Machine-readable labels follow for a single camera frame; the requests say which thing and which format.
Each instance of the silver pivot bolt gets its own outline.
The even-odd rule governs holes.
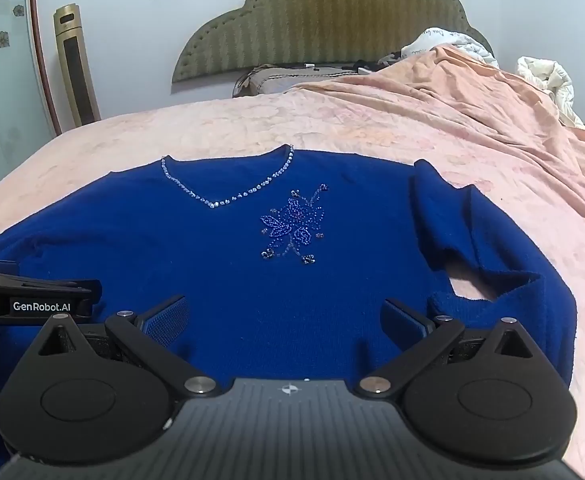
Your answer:
[[[359,381],[359,386],[365,392],[370,392],[371,394],[382,394],[383,392],[387,392],[390,389],[390,381],[383,377],[364,377],[361,381]]]
[[[217,386],[217,383],[214,379],[209,377],[197,376],[188,379],[184,383],[184,386],[186,387],[186,390],[192,392],[193,394],[207,394],[208,392],[214,390],[214,388]]]

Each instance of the headboard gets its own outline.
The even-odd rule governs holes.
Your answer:
[[[459,0],[246,0],[195,32],[173,82],[261,64],[376,61],[428,27],[470,27]]]

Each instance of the beaded flower embroidery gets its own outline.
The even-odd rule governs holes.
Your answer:
[[[323,209],[317,206],[317,202],[320,193],[327,189],[328,186],[321,184],[310,200],[302,197],[299,190],[292,190],[292,198],[288,199],[288,204],[283,209],[271,209],[272,215],[261,217],[261,222],[269,228],[262,229],[262,234],[271,238],[268,248],[261,256],[269,260],[273,256],[285,256],[288,251],[292,251],[304,264],[315,263],[314,254],[301,254],[299,248],[310,245],[313,236],[323,238],[323,233],[320,233]],[[285,247],[282,252],[275,252],[275,249],[282,247]]]

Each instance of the bed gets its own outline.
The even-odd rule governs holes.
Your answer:
[[[209,72],[241,66],[200,61]],[[407,164],[425,158],[454,186],[477,186],[541,248],[578,305],[570,386],[578,421],[565,460],[585,478],[585,130],[563,126],[550,98],[528,82],[454,47],[367,76],[162,108],[67,132],[0,182],[0,232],[110,171],[164,155],[255,155],[284,143]],[[485,296],[451,273],[458,294]]]

